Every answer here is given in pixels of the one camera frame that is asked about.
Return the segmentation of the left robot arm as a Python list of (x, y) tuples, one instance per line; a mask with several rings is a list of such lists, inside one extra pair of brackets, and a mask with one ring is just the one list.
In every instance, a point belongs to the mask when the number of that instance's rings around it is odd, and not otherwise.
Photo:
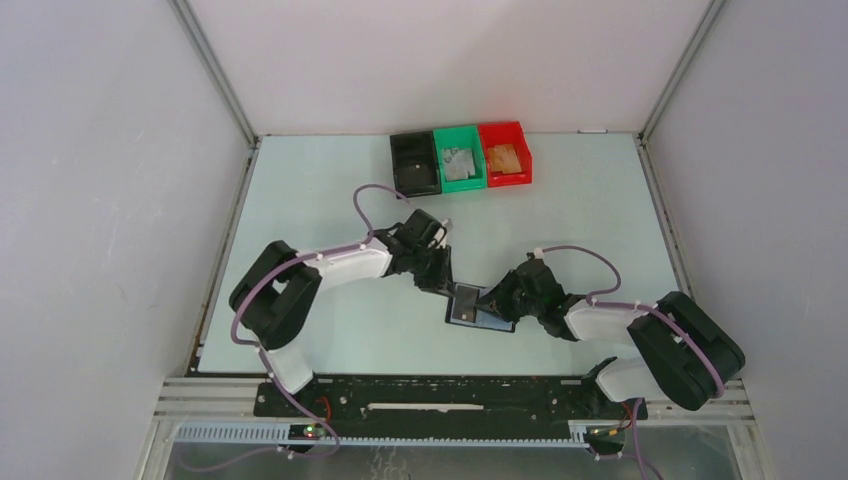
[(396, 224), (363, 242), (305, 253), (279, 240), (266, 246), (233, 289), (231, 339), (258, 350), (266, 369), (282, 384), (277, 402), (292, 416), (316, 403), (309, 384), (314, 369), (297, 337), (319, 294), (359, 280), (409, 273), (422, 291), (446, 295), (451, 283), (449, 228), (416, 232)]

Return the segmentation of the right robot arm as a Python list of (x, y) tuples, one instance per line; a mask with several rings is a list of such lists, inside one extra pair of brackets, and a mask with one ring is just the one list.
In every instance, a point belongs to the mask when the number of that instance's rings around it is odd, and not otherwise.
[(585, 411), (606, 418), (622, 401), (666, 399), (697, 411), (723, 396), (745, 366), (741, 347), (687, 294), (671, 291), (653, 304), (611, 302), (598, 293), (568, 293), (540, 258), (531, 258), (485, 289), (477, 309), (516, 323), (533, 317), (546, 333), (571, 342), (606, 341), (637, 356), (613, 359), (581, 392)]

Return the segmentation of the black leather card holder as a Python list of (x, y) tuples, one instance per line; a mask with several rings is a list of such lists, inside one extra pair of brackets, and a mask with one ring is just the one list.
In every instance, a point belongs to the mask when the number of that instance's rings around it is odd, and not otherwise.
[(479, 330), (514, 333), (516, 327), (513, 323), (503, 320), (477, 305), (481, 294), (485, 292), (484, 288), (476, 285), (456, 283), (448, 299), (445, 323)]

